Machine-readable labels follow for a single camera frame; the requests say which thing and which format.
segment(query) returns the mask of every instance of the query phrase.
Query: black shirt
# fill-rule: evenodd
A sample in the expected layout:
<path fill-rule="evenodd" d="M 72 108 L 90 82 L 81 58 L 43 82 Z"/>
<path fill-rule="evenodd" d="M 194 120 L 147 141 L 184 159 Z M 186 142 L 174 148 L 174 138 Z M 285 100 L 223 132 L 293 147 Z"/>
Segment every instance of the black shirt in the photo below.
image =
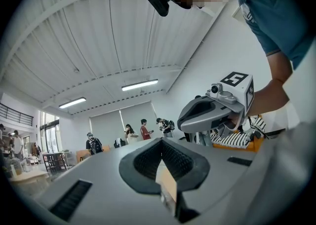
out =
<path fill-rule="evenodd" d="M 162 122 L 162 126 L 163 126 L 163 128 L 166 128 L 166 127 L 168 127 L 170 124 L 169 124 L 169 122 L 167 121 L 167 120 L 163 120 L 163 122 Z M 164 133 L 166 134 L 166 133 L 169 133 L 169 132 L 171 132 L 171 129 L 170 128 L 168 128 L 168 129 L 166 129 L 165 131 L 164 131 Z"/>
<path fill-rule="evenodd" d="M 91 155 L 102 152 L 102 144 L 99 139 L 92 137 L 85 143 L 85 148 L 91 150 Z"/>

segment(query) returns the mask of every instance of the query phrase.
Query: red shirt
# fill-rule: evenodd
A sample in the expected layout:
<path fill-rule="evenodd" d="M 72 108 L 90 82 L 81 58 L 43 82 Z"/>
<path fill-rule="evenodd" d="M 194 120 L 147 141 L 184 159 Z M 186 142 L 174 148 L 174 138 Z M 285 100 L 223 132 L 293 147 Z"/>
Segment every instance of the red shirt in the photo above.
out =
<path fill-rule="evenodd" d="M 148 131 L 147 131 L 147 129 L 146 129 L 145 126 L 141 126 L 141 127 L 140 127 L 140 133 L 142 134 L 144 140 L 148 140 L 148 139 L 151 138 L 150 135 L 145 136 L 145 134 L 148 133 Z"/>

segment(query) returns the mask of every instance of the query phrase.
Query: balcony railing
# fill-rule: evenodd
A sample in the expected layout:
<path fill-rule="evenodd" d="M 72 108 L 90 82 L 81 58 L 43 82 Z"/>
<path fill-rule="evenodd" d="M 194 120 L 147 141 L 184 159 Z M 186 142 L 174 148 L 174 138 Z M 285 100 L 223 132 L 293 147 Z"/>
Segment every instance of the balcony railing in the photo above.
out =
<path fill-rule="evenodd" d="M 33 116 L 21 113 L 17 110 L 8 108 L 4 104 L 0 103 L 0 116 L 8 120 L 13 120 L 25 125 L 32 126 Z"/>

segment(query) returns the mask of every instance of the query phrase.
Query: long black hair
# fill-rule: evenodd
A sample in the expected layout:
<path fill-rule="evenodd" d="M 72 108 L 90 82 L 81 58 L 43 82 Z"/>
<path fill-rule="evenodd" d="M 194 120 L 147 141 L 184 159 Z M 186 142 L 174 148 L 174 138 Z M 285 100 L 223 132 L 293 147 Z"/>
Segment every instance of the long black hair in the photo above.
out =
<path fill-rule="evenodd" d="M 129 130 L 126 132 L 127 135 L 128 135 L 129 133 L 134 134 L 134 130 L 133 130 L 133 128 L 132 128 L 129 124 L 127 124 L 125 127 L 126 127 L 126 128 L 129 127 Z"/>

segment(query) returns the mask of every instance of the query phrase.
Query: ceiling light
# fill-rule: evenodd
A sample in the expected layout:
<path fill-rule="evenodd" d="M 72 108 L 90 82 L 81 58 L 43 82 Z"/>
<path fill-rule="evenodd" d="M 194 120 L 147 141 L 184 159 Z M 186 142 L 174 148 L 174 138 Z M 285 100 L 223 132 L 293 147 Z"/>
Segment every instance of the ceiling light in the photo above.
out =
<path fill-rule="evenodd" d="M 153 84 L 157 84 L 157 83 L 158 83 L 158 79 L 154 79 L 154 80 L 140 82 L 140 83 L 136 83 L 136 84 L 132 84 L 132 85 L 122 86 L 122 90 L 127 91 L 127 90 L 131 90 L 131 89 L 135 89 L 135 88 L 139 88 L 139 87 L 143 87 L 143 86 L 147 86 L 147 85 L 153 85 Z"/>
<path fill-rule="evenodd" d="M 81 98 L 79 98 L 79 99 L 75 99 L 75 100 L 73 100 L 73 101 L 70 101 L 70 102 L 67 102 L 67 103 L 65 103 L 65 104 L 62 104 L 62 105 L 59 106 L 59 108 L 65 109 L 65 108 L 67 108 L 67 107 L 70 107 L 70 106 L 72 106 L 72 105 L 75 105 L 75 104 L 78 104 L 78 103 L 84 102 L 84 101 L 86 101 L 86 99 L 85 99 L 84 97 L 81 97 Z"/>

